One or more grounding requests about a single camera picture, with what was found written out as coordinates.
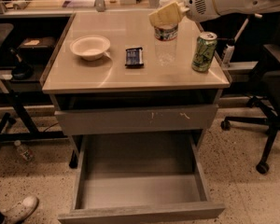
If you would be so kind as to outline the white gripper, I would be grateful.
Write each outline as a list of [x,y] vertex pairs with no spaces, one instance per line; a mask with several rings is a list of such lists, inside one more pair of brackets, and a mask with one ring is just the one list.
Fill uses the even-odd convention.
[[214,18],[212,0],[178,0],[171,2],[148,15],[150,24],[154,27],[178,24],[185,16],[196,22],[208,21]]

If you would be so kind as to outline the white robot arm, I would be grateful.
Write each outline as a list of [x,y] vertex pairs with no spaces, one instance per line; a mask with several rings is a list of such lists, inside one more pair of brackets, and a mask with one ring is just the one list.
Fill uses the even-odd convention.
[[280,0],[172,0],[148,15],[152,26],[178,24],[184,17],[196,22],[232,14],[280,11]]

